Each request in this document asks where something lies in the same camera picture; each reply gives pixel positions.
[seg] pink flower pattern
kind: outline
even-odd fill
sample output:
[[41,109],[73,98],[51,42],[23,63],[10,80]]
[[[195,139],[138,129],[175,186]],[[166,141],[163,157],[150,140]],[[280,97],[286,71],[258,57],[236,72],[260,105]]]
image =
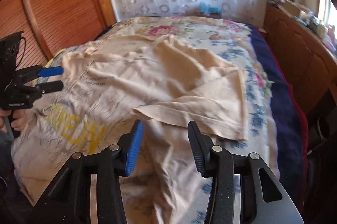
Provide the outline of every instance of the pink flower pattern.
[[254,72],[255,73],[255,76],[257,78],[257,83],[258,83],[258,86],[263,88],[266,86],[266,81],[264,80],[264,78],[262,78],[262,76],[257,73],[257,72]]
[[229,29],[234,30],[236,32],[240,32],[243,29],[239,24],[237,24],[233,21],[226,20],[226,19],[223,19],[222,21],[223,21],[223,23],[225,23],[227,25],[227,27]]
[[154,36],[154,37],[160,37],[160,36],[167,35],[167,34],[176,35],[177,31],[178,31],[177,26],[159,26],[159,27],[154,27],[150,29],[147,32],[147,35]]

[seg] finger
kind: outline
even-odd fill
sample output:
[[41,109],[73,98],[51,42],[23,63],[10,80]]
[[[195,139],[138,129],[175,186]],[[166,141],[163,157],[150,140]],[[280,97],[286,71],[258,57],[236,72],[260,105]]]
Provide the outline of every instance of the finger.
[[22,128],[25,126],[25,124],[26,124],[26,117],[22,117],[22,118],[12,121],[11,126],[14,130],[20,131],[20,130],[17,130],[17,128]]
[[18,128],[13,128],[15,131],[19,131],[21,132],[25,127],[24,126],[21,126],[21,127],[18,127]]
[[5,126],[5,121],[3,118],[0,118],[0,129]]
[[13,119],[19,119],[26,116],[26,109],[15,110],[13,113]]
[[11,114],[11,110],[7,110],[7,111],[5,111],[5,110],[2,110],[1,108],[0,108],[0,117],[6,117],[6,116],[9,116],[10,114]]

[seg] floral bedspread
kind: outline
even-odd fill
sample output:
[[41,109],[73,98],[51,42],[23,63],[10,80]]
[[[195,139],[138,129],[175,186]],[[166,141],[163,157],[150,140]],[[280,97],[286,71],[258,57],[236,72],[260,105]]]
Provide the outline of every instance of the floral bedspread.
[[[137,17],[117,23],[100,40],[106,40],[114,34],[142,35],[152,38],[172,34],[187,39],[193,47],[211,50],[244,69],[246,71],[246,99],[249,113],[248,138],[244,142],[219,139],[218,144],[233,154],[246,156],[251,152],[257,152],[278,176],[276,127],[270,109],[272,82],[268,81],[267,75],[257,61],[250,42],[250,32],[250,28],[246,25],[229,20],[202,17]],[[70,48],[62,52],[55,58],[51,66],[58,63],[62,54],[75,51],[77,48]],[[205,179],[198,198],[181,223],[203,223],[211,183],[212,179]],[[236,176],[234,223],[240,222],[240,202],[240,178]]]

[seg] wooden wardrobe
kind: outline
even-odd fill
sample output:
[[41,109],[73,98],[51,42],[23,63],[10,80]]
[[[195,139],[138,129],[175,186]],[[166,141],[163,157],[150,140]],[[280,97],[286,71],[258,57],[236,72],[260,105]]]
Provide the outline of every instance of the wooden wardrobe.
[[[24,31],[21,68],[46,64],[60,49],[93,40],[115,23],[110,0],[1,0],[0,38]],[[23,42],[18,58],[23,53]]]
[[337,99],[337,59],[315,34],[271,5],[267,5],[264,28],[266,41],[304,113],[315,110],[327,91]]

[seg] beige cloth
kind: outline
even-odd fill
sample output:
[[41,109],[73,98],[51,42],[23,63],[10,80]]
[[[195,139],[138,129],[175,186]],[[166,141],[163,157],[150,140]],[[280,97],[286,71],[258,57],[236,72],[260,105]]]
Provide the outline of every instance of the beige cloth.
[[121,179],[127,220],[178,223],[202,181],[186,127],[195,120],[202,132],[245,139],[244,72],[175,36],[124,56],[102,48],[92,43],[63,57],[65,72],[54,79],[65,82],[64,90],[36,103],[29,128],[14,143],[17,177],[35,203],[72,153],[99,152],[141,118],[146,126],[136,170]]

